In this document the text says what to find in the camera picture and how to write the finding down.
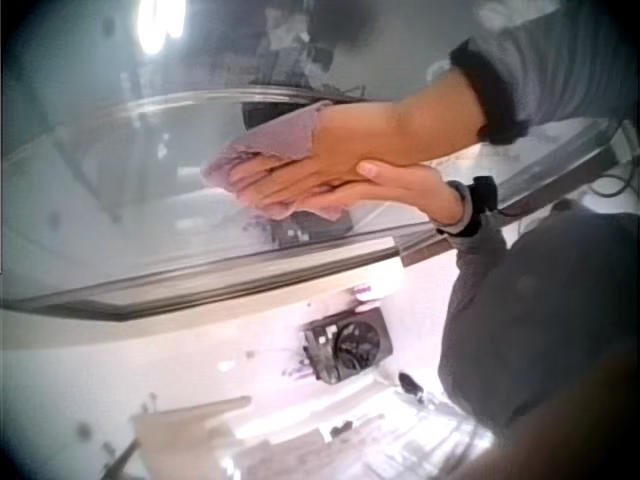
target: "black cable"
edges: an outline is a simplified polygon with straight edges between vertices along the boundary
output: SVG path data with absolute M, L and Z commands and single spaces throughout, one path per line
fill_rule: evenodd
M 601 198 L 615 198 L 619 195 L 622 195 L 627 189 L 630 189 L 634 193 L 636 198 L 640 198 L 640 196 L 638 195 L 638 190 L 636 190 L 636 188 L 632 185 L 633 176 L 635 175 L 636 170 L 638 169 L 638 157 L 634 158 L 632 162 L 633 162 L 633 165 L 631 167 L 631 171 L 629 172 L 629 176 L 627 178 L 623 178 L 620 175 L 615 175 L 613 173 L 605 173 L 604 175 L 601 175 L 598 178 L 598 180 L 602 178 L 612 178 L 614 180 L 619 180 L 620 182 L 622 182 L 622 186 L 618 190 L 610 193 L 605 193 L 594 188 L 592 184 L 592 185 L 589 185 L 589 190 L 591 191 L 591 193 Z

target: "wrist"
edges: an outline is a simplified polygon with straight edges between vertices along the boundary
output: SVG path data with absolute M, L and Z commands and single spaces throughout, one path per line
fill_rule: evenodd
M 465 214 L 465 203 L 458 191 L 442 182 L 428 195 L 419 209 L 429 219 L 442 227 L 456 225 L 462 221 Z

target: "gray sleeve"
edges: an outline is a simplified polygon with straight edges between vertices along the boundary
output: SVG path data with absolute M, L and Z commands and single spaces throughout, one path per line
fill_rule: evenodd
M 502 231 L 487 215 L 481 215 L 480 229 L 475 235 L 455 236 L 469 223 L 473 206 L 466 186 L 459 182 L 449 182 L 449 184 L 462 196 L 465 213 L 463 219 L 456 225 L 445 226 L 436 223 L 440 230 L 450 234 L 448 239 L 457 250 L 456 264 L 460 271 L 449 299 L 447 322 L 467 309 L 487 275 L 502 261 L 507 252 Z
M 468 48 L 506 80 L 516 119 L 529 125 L 620 118 L 638 99 L 636 49 L 593 1 L 472 38 Z

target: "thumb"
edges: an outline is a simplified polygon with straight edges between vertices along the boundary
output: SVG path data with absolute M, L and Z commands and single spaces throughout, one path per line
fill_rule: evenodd
M 388 163 L 364 160 L 357 166 L 358 173 L 370 181 L 409 191 L 423 191 L 433 182 L 434 171 L 430 167 L 394 167 Z

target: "black fan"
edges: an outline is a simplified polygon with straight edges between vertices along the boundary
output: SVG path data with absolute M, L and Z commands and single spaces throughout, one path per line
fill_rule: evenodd
M 366 322 L 352 322 L 343 327 L 334 347 L 337 363 L 357 372 L 374 365 L 379 351 L 380 335 Z

